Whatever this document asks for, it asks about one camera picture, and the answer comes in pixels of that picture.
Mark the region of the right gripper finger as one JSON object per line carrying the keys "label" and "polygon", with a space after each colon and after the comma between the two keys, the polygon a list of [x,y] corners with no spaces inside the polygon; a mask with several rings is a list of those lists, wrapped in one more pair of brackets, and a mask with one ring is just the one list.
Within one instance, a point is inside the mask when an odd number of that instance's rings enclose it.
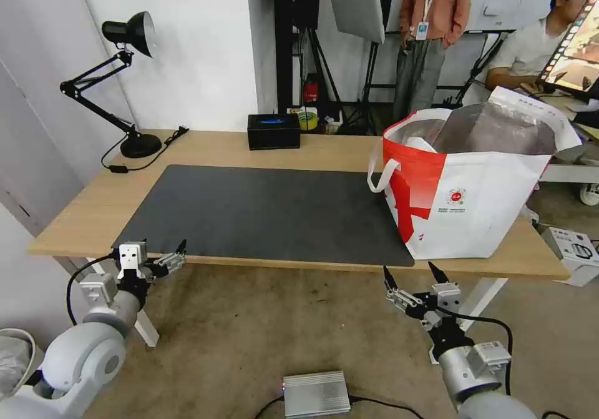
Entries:
{"label": "right gripper finger", "polygon": [[382,268],[384,274],[384,285],[386,288],[386,298],[388,301],[392,302],[396,308],[417,308],[424,306],[424,303],[421,299],[403,289],[400,289],[397,286],[394,277],[386,265],[384,265]]}
{"label": "right gripper finger", "polygon": [[428,265],[436,285],[450,283],[450,280],[445,272],[442,271],[436,264],[434,264],[432,261],[428,261]]}

